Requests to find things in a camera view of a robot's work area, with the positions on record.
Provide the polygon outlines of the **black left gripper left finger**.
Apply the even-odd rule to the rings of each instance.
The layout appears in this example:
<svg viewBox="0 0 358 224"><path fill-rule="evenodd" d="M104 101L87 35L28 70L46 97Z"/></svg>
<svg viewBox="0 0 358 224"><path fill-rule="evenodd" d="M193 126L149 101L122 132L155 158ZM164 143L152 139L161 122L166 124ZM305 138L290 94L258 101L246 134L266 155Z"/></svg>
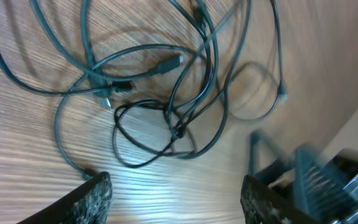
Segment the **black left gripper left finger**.
<svg viewBox="0 0 358 224"><path fill-rule="evenodd" d="M18 224L105 224L112 200L108 172L101 172Z"/></svg>

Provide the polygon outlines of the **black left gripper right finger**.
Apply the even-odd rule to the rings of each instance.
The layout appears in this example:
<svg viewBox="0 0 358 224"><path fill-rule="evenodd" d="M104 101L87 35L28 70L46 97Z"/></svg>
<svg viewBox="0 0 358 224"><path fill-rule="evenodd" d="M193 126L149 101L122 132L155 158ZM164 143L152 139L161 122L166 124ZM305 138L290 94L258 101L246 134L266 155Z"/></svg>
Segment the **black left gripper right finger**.
<svg viewBox="0 0 358 224"><path fill-rule="evenodd" d="M244 176L240 202L245 224L319 223L249 175Z"/></svg>

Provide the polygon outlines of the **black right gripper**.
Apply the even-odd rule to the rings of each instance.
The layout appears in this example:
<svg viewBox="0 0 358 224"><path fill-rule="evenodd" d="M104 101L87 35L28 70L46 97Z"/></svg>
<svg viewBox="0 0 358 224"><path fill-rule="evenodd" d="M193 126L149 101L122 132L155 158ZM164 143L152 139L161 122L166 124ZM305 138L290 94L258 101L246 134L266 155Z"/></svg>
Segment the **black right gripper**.
<svg viewBox="0 0 358 224"><path fill-rule="evenodd" d="M256 172L256 145L259 142L265 143L277 159ZM269 184L290 170L294 170L295 179L290 184L290 197L285 198ZM289 159L266 134L254 131L250 135L249 176L319 223L358 223L358 202L345 191L341 174L333 166L322 166L310 145L300 146L294 158Z"/></svg>

